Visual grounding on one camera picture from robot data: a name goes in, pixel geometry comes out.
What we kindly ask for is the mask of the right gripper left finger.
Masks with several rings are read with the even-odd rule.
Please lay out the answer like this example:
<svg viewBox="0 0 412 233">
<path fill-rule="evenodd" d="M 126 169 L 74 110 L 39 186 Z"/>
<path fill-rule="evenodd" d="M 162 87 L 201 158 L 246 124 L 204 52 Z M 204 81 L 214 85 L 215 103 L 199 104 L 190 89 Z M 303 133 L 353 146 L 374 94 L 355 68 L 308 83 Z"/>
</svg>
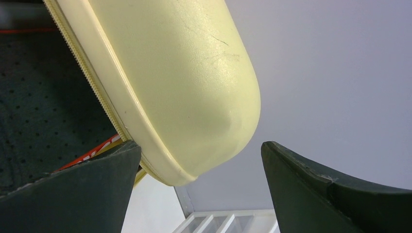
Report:
<svg viewBox="0 0 412 233">
<path fill-rule="evenodd" d="M 1 232 L 121 232 L 140 159 L 128 140 L 2 196 Z"/>
</svg>

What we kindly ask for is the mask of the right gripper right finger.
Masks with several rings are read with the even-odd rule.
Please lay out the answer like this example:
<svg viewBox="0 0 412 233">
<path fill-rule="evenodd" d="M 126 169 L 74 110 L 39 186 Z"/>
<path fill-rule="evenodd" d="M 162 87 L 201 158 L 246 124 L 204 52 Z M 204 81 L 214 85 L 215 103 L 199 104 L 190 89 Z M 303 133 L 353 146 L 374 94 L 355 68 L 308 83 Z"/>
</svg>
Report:
<svg viewBox="0 0 412 233">
<path fill-rule="evenodd" d="M 412 192 L 368 182 L 277 142 L 261 157 L 282 233 L 409 233 Z"/>
</svg>

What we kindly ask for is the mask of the dark navy fabric item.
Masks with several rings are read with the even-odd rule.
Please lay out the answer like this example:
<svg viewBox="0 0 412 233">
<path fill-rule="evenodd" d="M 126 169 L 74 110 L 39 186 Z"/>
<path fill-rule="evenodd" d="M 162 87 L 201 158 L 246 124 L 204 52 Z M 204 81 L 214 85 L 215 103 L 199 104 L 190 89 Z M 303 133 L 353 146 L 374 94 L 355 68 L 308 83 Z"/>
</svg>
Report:
<svg viewBox="0 0 412 233">
<path fill-rule="evenodd" d="M 115 134 L 59 32 L 1 35 L 1 195 L 49 175 Z"/>
</svg>

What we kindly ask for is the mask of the yellow hard-shell suitcase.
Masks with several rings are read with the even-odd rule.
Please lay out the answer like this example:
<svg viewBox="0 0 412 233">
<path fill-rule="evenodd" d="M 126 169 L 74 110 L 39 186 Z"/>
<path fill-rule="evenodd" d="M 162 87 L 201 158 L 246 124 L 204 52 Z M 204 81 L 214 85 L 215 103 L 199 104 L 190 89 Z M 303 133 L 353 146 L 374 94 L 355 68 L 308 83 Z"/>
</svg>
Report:
<svg viewBox="0 0 412 233">
<path fill-rule="evenodd" d="M 223 0 L 47 0 L 141 166 L 184 186 L 239 154 L 258 125 L 254 68 Z"/>
</svg>

